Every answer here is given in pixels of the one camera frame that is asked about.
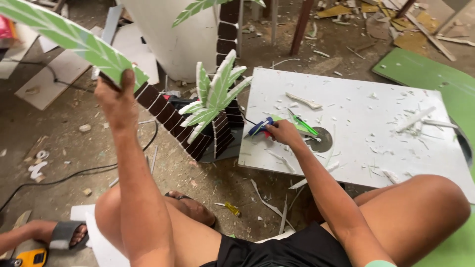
foam palm tree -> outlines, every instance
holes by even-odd
[[[172,28],[177,26],[178,24],[184,22],[187,18],[195,15],[196,13],[205,10],[207,8],[210,8],[214,5],[219,5],[219,4],[224,4],[226,2],[229,2],[232,0],[196,0],[195,2],[189,4],[185,10],[183,10],[178,17],[175,19],[175,21],[172,24]],[[263,6],[264,8],[266,7],[266,4],[264,4],[263,0],[252,0],[259,5]]]
[[[179,114],[192,113],[180,126],[186,127],[198,124],[191,132],[188,143],[223,110],[252,80],[245,78],[228,92],[229,87],[247,69],[247,67],[233,68],[236,51],[226,56],[211,81],[203,68],[203,63],[196,64],[196,85],[199,101],[186,105],[179,110]]]

dirty floor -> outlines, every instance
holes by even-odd
[[[443,21],[450,15],[450,12],[447,12],[450,9],[446,8],[443,2],[434,0],[429,3],[434,9],[429,10],[429,13],[437,19]],[[94,25],[104,26],[107,9],[112,1],[69,0],[68,4],[71,19],[90,29]],[[271,47],[271,28],[270,23],[266,22],[270,18],[251,21],[250,9],[246,2],[245,21],[255,25],[263,36],[259,38],[254,33],[245,34],[243,37],[243,54],[238,63],[248,67],[245,75],[251,75],[253,67],[270,67],[272,61],[277,63],[289,58],[300,58],[300,61],[293,60],[280,64],[276,69],[325,76],[332,76],[333,71],[338,71],[347,79],[392,83],[371,72],[374,64],[393,48],[389,42],[378,41],[374,47],[363,51],[361,54],[366,59],[357,57],[346,48],[370,39],[367,35],[361,34],[366,33],[363,29],[363,19],[355,19],[352,21],[355,25],[348,26],[336,25],[329,19],[315,20],[318,26],[318,39],[310,43],[316,46],[311,47],[305,41],[301,45],[300,53],[295,57],[289,57],[288,52],[301,1],[282,0],[280,4],[281,25],[278,27],[277,45]],[[309,20],[307,31],[311,30],[313,21],[314,19]],[[475,62],[469,56],[473,53],[473,48],[446,42],[444,45],[455,54],[458,61],[450,62],[428,44],[430,57],[474,76]],[[317,56],[312,52],[315,49],[329,54],[331,58]],[[49,62],[61,51],[62,49],[58,48],[43,54],[39,43],[36,42],[24,60]],[[14,92],[41,68],[35,65],[19,65],[9,80],[0,81],[0,150],[7,149],[7,155],[0,158],[0,204],[3,204],[19,185],[31,181],[23,158],[36,140],[43,135],[49,136],[44,149],[50,152],[48,165],[42,168],[46,176],[43,182],[57,181],[79,170],[116,162],[110,129],[104,129],[103,124],[106,123],[104,114],[97,107],[91,93],[68,89],[43,112],[14,96]],[[94,84],[90,82],[90,75],[89,70],[75,82],[75,85],[93,90]],[[190,84],[187,88],[180,89],[186,91],[193,87],[193,84]],[[242,106],[247,104],[248,90],[244,90],[238,97]],[[139,121],[149,119],[148,112],[141,109]],[[84,124],[90,124],[92,130],[87,133],[80,132],[79,126]],[[142,146],[149,142],[154,131],[153,123],[140,125],[138,136]],[[296,195],[296,191],[287,190],[290,180],[295,183],[300,178],[237,167],[236,159],[216,162],[216,166],[196,164],[162,128],[159,128],[156,139],[145,152],[150,159],[156,146],[158,153],[153,176],[162,192],[179,190],[203,202],[217,216],[217,230],[226,235],[235,234],[238,238],[251,241],[277,235],[280,219],[262,203],[251,200],[251,197],[258,198],[250,179],[256,181],[263,197],[272,196],[270,204],[282,210],[285,194],[289,194],[290,200]],[[117,170],[101,169],[73,177],[57,185],[24,187],[2,212],[0,232],[10,230],[17,217],[26,210],[32,210],[30,219],[67,220],[72,206],[95,203],[116,177]],[[89,197],[83,194],[86,188],[93,191]],[[365,190],[368,188],[347,186],[351,196]],[[303,214],[309,197],[310,192],[307,188],[288,214],[289,221],[296,229],[305,227]],[[238,206],[242,217],[237,218],[226,208],[213,205],[215,202],[225,201]],[[258,216],[264,218],[264,221],[258,221]],[[48,266],[95,267],[97,263],[92,250],[87,248],[75,253],[53,251]]]

